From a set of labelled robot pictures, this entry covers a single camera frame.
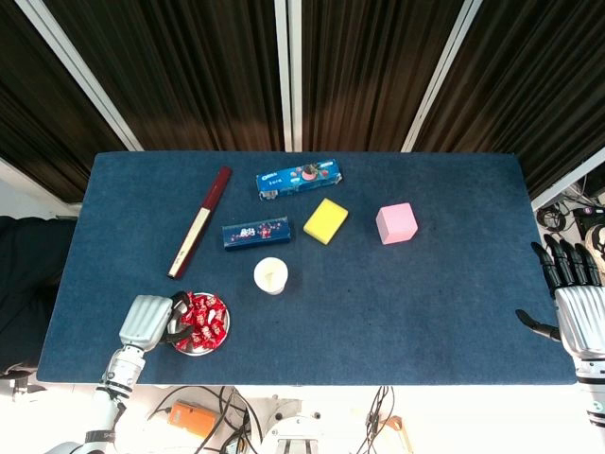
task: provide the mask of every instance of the black cloth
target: black cloth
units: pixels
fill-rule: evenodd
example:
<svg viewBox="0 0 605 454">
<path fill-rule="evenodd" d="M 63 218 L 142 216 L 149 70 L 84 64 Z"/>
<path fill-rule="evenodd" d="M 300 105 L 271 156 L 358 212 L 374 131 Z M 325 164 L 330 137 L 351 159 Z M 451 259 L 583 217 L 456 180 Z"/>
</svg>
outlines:
<svg viewBox="0 0 605 454">
<path fill-rule="evenodd" d="M 0 376 L 37 367 L 75 226 L 0 217 Z"/>
</svg>

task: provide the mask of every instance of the metal plate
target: metal plate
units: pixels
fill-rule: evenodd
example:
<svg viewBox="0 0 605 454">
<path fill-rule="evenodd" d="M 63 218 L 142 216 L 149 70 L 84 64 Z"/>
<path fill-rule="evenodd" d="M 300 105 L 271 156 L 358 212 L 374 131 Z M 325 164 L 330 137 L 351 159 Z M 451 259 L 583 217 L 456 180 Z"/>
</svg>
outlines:
<svg viewBox="0 0 605 454">
<path fill-rule="evenodd" d="M 204 348 L 204 347 L 200 347 L 200 348 L 194 348 L 192 342 L 189 342 L 189 344 L 187 345 L 187 349 L 185 351 L 183 350 L 179 350 L 177 348 L 177 346 L 173 343 L 172 346 L 174 347 L 174 349 L 179 352 L 179 353 L 183 353 L 184 355 L 189 355 L 190 357 L 200 357 L 202 355 L 207 355 L 209 353 L 214 352 L 216 349 L 218 349 L 223 342 L 227 339 L 227 336 L 229 336 L 229 326 L 230 326 L 230 320 L 231 320 L 231 316 L 229 314 L 229 308 L 227 308 L 227 305 L 225 305 L 225 302 L 219 298 L 217 295 L 214 295 L 212 293 L 205 293 L 205 292 L 198 292 L 198 293 L 194 293 L 194 296 L 200 296 L 200 295 L 205 295 L 205 296 L 214 296 L 215 298 L 218 298 L 223 305 L 225 306 L 225 321 L 223 323 L 223 327 L 225 328 L 225 337 L 223 338 L 223 340 L 220 342 L 220 344 L 216 347 L 216 348 Z M 175 332 L 179 332 L 184 328 L 184 325 L 181 322 L 178 322 L 176 325 L 176 330 Z"/>
</svg>

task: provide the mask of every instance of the paper cup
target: paper cup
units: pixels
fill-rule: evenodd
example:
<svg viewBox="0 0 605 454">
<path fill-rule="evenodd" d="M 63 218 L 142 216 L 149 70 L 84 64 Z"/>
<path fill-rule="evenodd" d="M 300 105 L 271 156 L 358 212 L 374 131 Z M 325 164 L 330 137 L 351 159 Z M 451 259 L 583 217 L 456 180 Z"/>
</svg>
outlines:
<svg viewBox="0 0 605 454">
<path fill-rule="evenodd" d="M 287 281 L 287 266 L 279 258 L 267 257 L 254 267 L 254 282 L 269 295 L 279 295 Z"/>
</svg>

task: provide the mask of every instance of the robot finger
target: robot finger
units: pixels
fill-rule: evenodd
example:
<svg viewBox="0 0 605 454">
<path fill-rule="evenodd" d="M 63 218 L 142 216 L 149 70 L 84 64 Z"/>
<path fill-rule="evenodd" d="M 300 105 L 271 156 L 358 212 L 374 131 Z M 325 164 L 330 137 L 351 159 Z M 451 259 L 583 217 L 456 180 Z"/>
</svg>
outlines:
<svg viewBox="0 0 605 454">
<path fill-rule="evenodd" d="M 521 323 L 527 326 L 534 333 L 544 336 L 545 338 L 549 338 L 553 341 L 561 342 L 561 332 L 557 326 L 536 322 L 523 309 L 517 309 L 514 311 L 514 313 L 517 314 L 517 317 Z"/>
<path fill-rule="evenodd" d="M 542 271 L 544 273 L 544 279 L 548 284 L 548 288 L 550 289 L 550 293 L 554 295 L 554 292 L 557 288 L 563 287 L 563 282 L 559 276 L 559 272 L 555 267 L 552 258 L 546 252 L 545 248 L 538 243 L 531 243 L 531 249 L 538 255 L 540 259 L 540 264 L 542 265 Z"/>
<path fill-rule="evenodd" d="M 186 339 L 189 336 L 191 336 L 193 334 L 193 330 L 194 330 L 193 325 L 189 325 L 178 333 L 170 334 L 170 333 L 164 331 L 164 334 L 162 335 L 162 339 L 160 340 L 160 342 L 176 343 L 178 341 L 182 341 L 183 339 Z"/>
<path fill-rule="evenodd" d="M 588 250 L 582 246 L 581 244 L 576 245 L 576 251 L 580 255 L 582 259 L 582 263 L 584 264 L 584 269 L 586 270 L 586 277 L 588 278 L 588 283 L 591 286 L 601 286 L 601 278 L 598 274 L 598 267 L 596 266 L 595 259 L 591 256 Z"/>
<path fill-rule="evenodd" d="M 576 285 L 587 286 L 588 277 L 586 276 L 586 268 L 584 266 L 584 262 L 582 261 L 581 255 L 578 253 L 578 251 L 576 251 L 571 243 L 568 243 L 564 239 L 562 239 L 559 244 L 567 254 L 567 260 L 571 266 L 571 271 L 574 275 Z"/>
<path fill-rule="evenodd" d="M 571 271 L 571 266 L 563 247 L 551 235 L 544 235 L 544 241 L 546 241 L 546 244 L 552 252 L 552 257 L 555 262 L 555 267 L 557 267 L 557 271 L 559 272 L 562 286 L 574 286 L 576 284 L 576 280 L 574 279 L 574 274 Z"/>
<path fill-rule="evenodd" d="M 175 309 L 179 305 L 186 305 L 189 307 L 191 305 L 191 300 L 189 299 L 189 295 L 185 291 L 177 291 L 174 295 L 170 297 L 172 300 L 172 308 Z"/>
</svg>

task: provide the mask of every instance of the orange box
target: orange box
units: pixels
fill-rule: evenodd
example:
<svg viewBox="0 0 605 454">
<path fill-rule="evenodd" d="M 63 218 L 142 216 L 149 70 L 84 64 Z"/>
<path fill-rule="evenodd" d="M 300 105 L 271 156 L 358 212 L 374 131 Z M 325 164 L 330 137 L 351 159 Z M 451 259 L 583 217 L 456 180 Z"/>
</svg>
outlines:
<svg viewBox="0 0 605 454">
<path fill-rule="evenodd" d="M 178 401 L 172 406 L 168 424 L 177 428 L 184 428 L 201 438 L 206 438 L 215 425 L 216 413 L 202 407 L 196 407 Z"/>
</svg>

